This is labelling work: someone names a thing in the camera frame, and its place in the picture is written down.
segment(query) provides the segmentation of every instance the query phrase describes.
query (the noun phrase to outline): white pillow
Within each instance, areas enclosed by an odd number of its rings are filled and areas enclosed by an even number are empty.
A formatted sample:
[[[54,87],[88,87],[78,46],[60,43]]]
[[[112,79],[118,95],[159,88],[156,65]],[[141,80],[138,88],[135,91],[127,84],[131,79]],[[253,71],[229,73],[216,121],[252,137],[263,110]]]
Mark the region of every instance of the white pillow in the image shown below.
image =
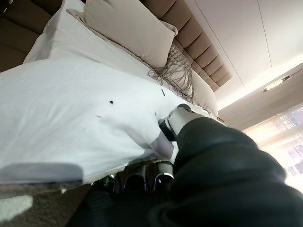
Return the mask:
[[[192,70],[192,87],[194,90],[194,104],[204,108],[211,117],[218,117],[216,97],[210,86]]]
[[[154,69],[165,66],[175,33],[139,0],[87,0],[84,19]]]

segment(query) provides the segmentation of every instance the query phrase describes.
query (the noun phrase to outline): white bed sheet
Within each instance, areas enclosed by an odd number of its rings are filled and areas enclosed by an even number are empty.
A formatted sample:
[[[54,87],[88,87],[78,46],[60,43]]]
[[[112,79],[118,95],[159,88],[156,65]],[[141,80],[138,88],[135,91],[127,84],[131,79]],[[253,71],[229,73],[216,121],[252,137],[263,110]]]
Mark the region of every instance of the white bed sheet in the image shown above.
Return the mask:
[[[67,57],[0,73],[0,103],[0,184],[12,184],[90,183],[150,154],[173,162],[178,148],[160,137],[158,120],[186,102],[131,73]]]

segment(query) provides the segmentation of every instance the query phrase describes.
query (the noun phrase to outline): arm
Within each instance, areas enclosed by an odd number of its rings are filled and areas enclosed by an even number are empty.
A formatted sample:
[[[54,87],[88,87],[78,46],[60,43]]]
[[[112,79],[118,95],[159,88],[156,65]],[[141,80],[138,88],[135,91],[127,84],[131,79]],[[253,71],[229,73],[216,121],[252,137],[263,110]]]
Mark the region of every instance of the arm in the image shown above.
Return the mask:
[[[171,202],[154,208],[150,226],[301,226],[303,197],[252,139],[210,118],[177,135]]]

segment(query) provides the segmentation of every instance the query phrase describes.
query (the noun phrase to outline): ceiling light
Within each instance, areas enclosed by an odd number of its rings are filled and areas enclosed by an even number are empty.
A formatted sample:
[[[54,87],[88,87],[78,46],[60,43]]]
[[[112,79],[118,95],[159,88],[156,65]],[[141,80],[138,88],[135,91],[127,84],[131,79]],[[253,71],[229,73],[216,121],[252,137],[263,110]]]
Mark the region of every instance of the ceiling light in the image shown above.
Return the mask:
[[[273,83],[271,83],[270,85],[268,85],[265,89],[263,89],[263,92],[269,91],[277,86],[279,86],[280,84],[282,84],[284,81],[288,80],[290,78],[290,76],[286,76],[280,80],[277,80]]]

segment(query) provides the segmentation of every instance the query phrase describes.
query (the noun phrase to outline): upholstered headboard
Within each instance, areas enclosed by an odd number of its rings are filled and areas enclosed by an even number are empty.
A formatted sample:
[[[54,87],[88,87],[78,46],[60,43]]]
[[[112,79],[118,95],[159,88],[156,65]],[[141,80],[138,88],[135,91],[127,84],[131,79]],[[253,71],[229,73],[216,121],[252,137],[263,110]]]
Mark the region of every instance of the upholstered headboard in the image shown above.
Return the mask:
[[[184,0],[142,0],[159,20],[174,25],[179,34],[174,44],[183,52],[191,67],[213,91],[232,76]]]

